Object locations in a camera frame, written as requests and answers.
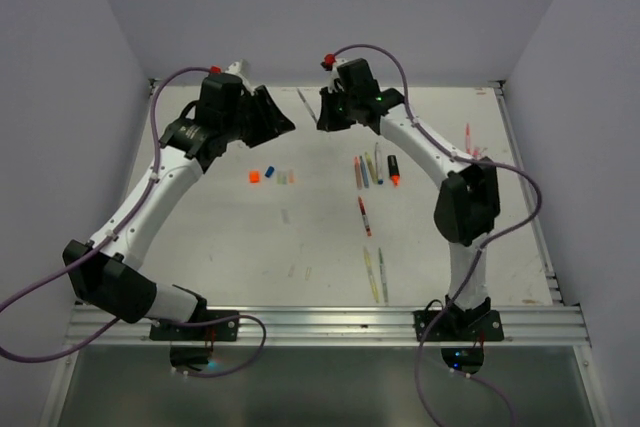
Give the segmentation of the yellow green pen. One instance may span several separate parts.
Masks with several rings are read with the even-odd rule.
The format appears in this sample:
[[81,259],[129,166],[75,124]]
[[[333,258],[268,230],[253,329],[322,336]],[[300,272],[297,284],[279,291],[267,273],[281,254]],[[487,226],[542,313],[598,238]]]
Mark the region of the yellow green pen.
[[369,171],[371,181],[374,185],[376,185],[378,183],[377,170],[374,165],[373,159],[371,158],[368,152],[365,153],[365,161],[366,161],[366,165]]

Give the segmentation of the grey thin pen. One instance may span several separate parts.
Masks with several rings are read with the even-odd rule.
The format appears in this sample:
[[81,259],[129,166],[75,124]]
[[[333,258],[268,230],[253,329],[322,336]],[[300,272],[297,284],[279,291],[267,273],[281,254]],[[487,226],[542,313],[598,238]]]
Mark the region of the grey thin pen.
[[296,88],[296,92],[304,106],[304,108],[306,109],[306,111],[308,112],[309,116],[311,117],[314,125],[317,125],[318,122],[318,118],[313,110],[313,108],[311,107],[311,105],[309,104],[308,100],[306,99],[306,97],[304,96],[304,94],[302,93],[301,89]]

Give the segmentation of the red ink pen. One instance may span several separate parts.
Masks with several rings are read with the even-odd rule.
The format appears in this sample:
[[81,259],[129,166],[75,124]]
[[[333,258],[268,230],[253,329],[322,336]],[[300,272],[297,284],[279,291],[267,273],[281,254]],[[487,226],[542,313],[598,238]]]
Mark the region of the red ink pen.
[[369,223],[366,207],[365,207],[363,198],[361,196],[358,196],[358,206],[359,206],[359,210],[360,210],[360,214],[361,214],[361,217],[362,217],[362,221],[363,221],[363,225],[364,225],[364,229],[365,229],[366,235],[367,235],[367,237],[372,237],[372,231],[371,231],[371,227],[370,227],[370,223]]

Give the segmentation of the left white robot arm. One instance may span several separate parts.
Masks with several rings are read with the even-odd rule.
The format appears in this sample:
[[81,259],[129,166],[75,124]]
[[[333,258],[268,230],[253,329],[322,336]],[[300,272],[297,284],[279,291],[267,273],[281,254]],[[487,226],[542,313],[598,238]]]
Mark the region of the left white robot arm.
[[156,235],[181,198],[224,155],[229,144],[249,148],[294,130],[267,88],[254,87],[248,63],[206,70],[199,97],[164,131],[149,115],[154,154],[146,173],[118,210],[89,240],[72,240],[63,261],[76,297],[127,323],[171,322],[185,339],[208,326],[206,300],[140,273]]

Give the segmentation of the black orange highlighter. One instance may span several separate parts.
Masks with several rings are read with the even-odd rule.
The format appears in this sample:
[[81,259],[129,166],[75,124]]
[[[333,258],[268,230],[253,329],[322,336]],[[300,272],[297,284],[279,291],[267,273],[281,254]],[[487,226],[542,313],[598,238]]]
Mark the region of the black orange highlighter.
[[398,187],[400,182],[400,172],[399,172],[397,157],[395,155],[388,155],[387,165],[388,165],[389,178],[392,184],[395,187]]

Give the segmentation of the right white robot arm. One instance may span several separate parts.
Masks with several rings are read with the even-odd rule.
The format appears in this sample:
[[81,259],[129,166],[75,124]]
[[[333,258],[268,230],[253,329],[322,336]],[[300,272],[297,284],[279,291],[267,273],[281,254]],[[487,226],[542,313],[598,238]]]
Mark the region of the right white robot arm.
[[421,123],[395,88],[383,90],[368,62],[328,54],[321,66],[329,73],[320,90],[320,131],[360,124],[404,151],[438,188],[434,223],[449,243],[451,280],[447,299],[457,308],[445,316],[451,336],[468,339],[481,327],[476,308],[489,298],[486,256],[480,244],[500,213],[496,169],[480,166],[467,154]]

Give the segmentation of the blue cap white marker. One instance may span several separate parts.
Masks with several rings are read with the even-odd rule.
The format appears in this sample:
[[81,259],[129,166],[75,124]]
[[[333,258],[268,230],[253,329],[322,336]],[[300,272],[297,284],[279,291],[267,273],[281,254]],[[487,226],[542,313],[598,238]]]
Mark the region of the blue cap white marker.
[[376,142],[374,147],[374,161],[376,170],[376,182],[378,185],[384,183],[384,168],[383,168],[383,156],[380,147],[380,143]]

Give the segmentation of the light blue pen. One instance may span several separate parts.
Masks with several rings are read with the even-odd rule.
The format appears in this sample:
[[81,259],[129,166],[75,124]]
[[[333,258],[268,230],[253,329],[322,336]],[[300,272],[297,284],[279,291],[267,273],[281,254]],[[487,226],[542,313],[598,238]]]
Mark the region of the light blue pen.
[[369,188],[369,180],[368,180],[366,163],[362,156],[359,156],[358,161],[359,161],[360,174],[362,178],[362,185],[364,188]]

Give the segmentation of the orange ink pen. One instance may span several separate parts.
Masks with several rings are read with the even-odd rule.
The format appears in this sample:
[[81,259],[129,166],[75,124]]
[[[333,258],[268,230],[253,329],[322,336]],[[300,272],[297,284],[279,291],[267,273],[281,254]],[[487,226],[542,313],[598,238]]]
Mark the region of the orange ink pen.
[[362,174],[361,174],[361,168],[360,168],[360,162],[359,162],[358,156],[354,157],[354,171],[355,171],[357,189],[361,190],[363,188],[363,180],[362,180]]

